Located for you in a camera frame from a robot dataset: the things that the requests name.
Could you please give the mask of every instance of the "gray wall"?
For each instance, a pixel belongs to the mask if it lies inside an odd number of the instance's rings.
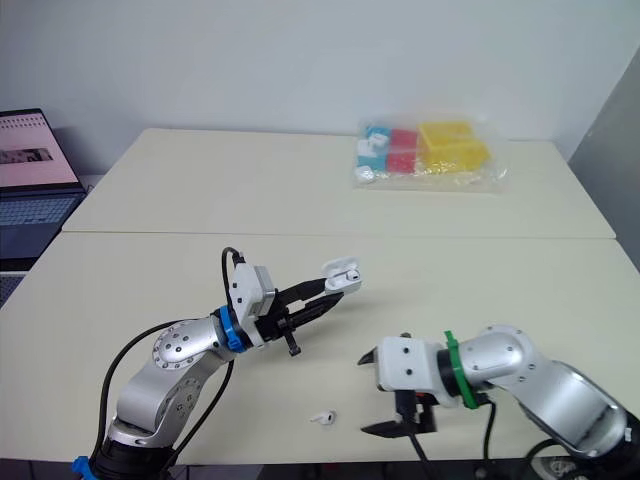
[[[569,165],[640,270],[640,50]]]
[[[0,6],[0,109],[41,106],[81,173],[149,126],[352,133],[397,112],[486,116],[569,158],[640,45],[638,0]]]

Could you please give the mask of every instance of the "blue ring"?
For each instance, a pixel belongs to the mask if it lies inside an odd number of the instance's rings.
[[[242,343],[242,339],[238,336],[233,329],[233,323],[231,322],[231,316],[229,315],[229,308],[225,305],[220,307],[220,319],[222,320],[222,328],[227,336],[227,348],[233,352],[242,353],[247,349]]]

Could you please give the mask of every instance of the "white table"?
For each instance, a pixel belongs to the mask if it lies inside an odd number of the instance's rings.
[[[629,377],[640,369],[640,276],[614,240],[67,232],[0,311],[0,457],[90,453],[112,357],[151,325],[222,304],[226,245],[268,266],[281,288],[314,278],[329,258],[356,254],[364,284],[298,331],[300,356],[289,358],[280,341],[239,357],[229,390],[181,462],[415,460],[407,440],[359,431],[391,418],[393,396],[376,390],[370,366],[355,363],[382,336],[403,331],[442,340],[452,329],[463,340],[492,323],[520,326],[549,357],[640,413],[640,386]],[[116,375],[110,412],[149,345]],[[194,416],[221,377],[210,380]],[[508,395],[492,395],[492,455],[521,456],[544,434]],[[333,426],[309,422],[326,409],[338,412]],[[479,457],[487,413],[437,408],[439,432],[421,442],[436,459]]]
[[[65,231],[614,238],[550,142],[511,142],[498,195],[354,189],[355,138],[146,130]]]

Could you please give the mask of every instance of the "black cable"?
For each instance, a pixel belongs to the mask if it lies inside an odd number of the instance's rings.
[[[587,477],[591,480],[595,480],[596,477],[592,477],[593,471],[588,468],[578,468],[576,470],[571,470],[568,473],[565,473],[560,480],[575,480],[578,477]]]
[[[184,450],[184,448],[187,446],[187,444],[191,441],[191,439],[194,437],[194,435],[198,432],[198,429],[202,426],[202,424],[205,422],[205,420],[207,419],[209,414],[213,411],[213,409],[217,405],[218,401],[220,401],[220,398],[222,397],[222,394],[224,393],[224,391],[227,389],[227,385],[229,384],[229,380],[231,379],[231,373],[233,372],[233,364],[234,364],[233,360],[231,360],[227,364],[227,373],[225,373],[225,375],[224,375],[224,380],[222,380],[222,384],[220,385],[220,388],[218,389],[218,393],[216,393],[216,396],[213,397],[213,400],[211,401],[209,406],[206,408],[204,413],[200,416],[200,418],[195,423],[195,425],[191,428],[191,430],[189,430],[189,433],[187,433],[187,436],[184,437],[184,440],[182,440],[182,442],[180,442],[180,445],[178,446],[178,448],[176,448],[175,452],[173,452],[173,454],[166,461],[166,463],[162,467],[162,470],[160,471],[161,474],[163,472],[166,472],[171,466],[173,466],[173,464],[178,459],[178,456],[180,455],[180,453],[182,453],[182,450]]]
[[[231,294],[229,293],[229,275],[227,274],[227,255],[231,253],[231,258],[233,259],[233,263],[237,263],[240,258],[240,252],[238,252],[235,248],[225,247],[222,250],[222,282],[224,283],[224,293],[227,296],[227,308],[233,310],[233,305],[231,303]]]
[[[523,463],[522,465],[520,465],[520,468],[516,473],[516,479],[524,480],[524,476],[531,465],[531,460],[533,460],[533,457],[535,457],[538,453],[540,453],[545,448],[549,448],[554,445],[558,445],[558,442],[549,438],[547,440],[543,440],[542,442],[535,445],[531,450],[529,450],[529,453],[527,453],[527,455],[524,457]]]
[[[489,414],[489,420],[487,421],[487,428],[484,431],[484,441],[482,442],[482,458],[485,462],[489,462],[489,442],[491,441],[491,432],[493,431],[493,422],[496,420],[496,402],[493,400],[487,400],[491,405],[491,413]]]
[[[413,448],[415,448],[418,458],[420,458],[420,466],[422,467],[425,477],[429,480],[439,480],[440,475],[434,468],[431,460],[429,460],[427,455],[424,453],[422,446],[420,446],[420,442],[418,442],[418,439],[416,438],[416,434],[411,430],[407,430],[407,435],[409,435],[409,440],[411,440],[411,444],[413,445]]]
[[[36,480],[36,472],[33,467],[33,460],[27,460],[27,465],[29,466],[29,480]]]
[[[98,436],[96,437],[96,444],[93,447],[93,453],[91,454],[90,464],[92,465],[100,451],[100,447],[102,447],[102,442],[104,441],[104,434],[107,429],[106,421],[107,421],[107,401],[109,400],[109,386],[111,385],[111,379],[113,378],[113,374],[122,360],[122,358],[127,354],[129,350],[131,350],[140,340],[148,337],[152,333],[155,333],[159,330],[164,330],[165,328],[169,328],[171,325],[176,322],[166,322],[160,325],[157,325],[149,330],[145,330],[140,335],[135,337],[129,343],[127,343],[122,350],[116,355],[116,357],[111,362],[109,369],[107,370],[107,374],[104,376],[104,381],[102,382],[102,392],[100,393],[100,412],[98,414]]]

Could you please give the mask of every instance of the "silver robotic arm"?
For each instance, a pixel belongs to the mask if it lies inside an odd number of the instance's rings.
[[[431,406],[456,407],[462,398],[466,407],[477,408],[481,392],[499,387],[571,456],[606,469],[606,478],[632,478],[630,472],[640,471],[638,420],[578,370],[546,358],[522,330],[492,326],[459,344],[450,332],[447,337],[446,347],[387,337],[361,359],[376,363],[378,388],[396,392],[399,414],[365,432],[403,436],[407,422],[417,433],[435,431]],[[411,402],[422,403],[428,414],[411,418]]]
[[[231,282],[226,274],[227,253],[232,253],[234,264]],[[90,459],[79,457],[74,462],[74,471],[85,479],[170,478],[167,468],[180,453],[180,447],[174,450],[173,446],[207,379],[230,363],[223,382],[226,385],[238,354],[251,347],[266,347],[281,337],[285,337],[292,356],[299,354],[293,337],[296,328],[322,316],[361,284],[353,257],[326,264],[324,278],[283,291],[273,287],[265,267],[246,263],[236,250],[225,249],[222,264],[227,304],[207,317],[178,321],[162,331],[147,363],[122,390],[102,445],[96,445]],[[302,309],[289,311],[289,304],[310,299]],[[114,368],[112,365],[108,379]],[[105,406],[103,394],[101,411]]]

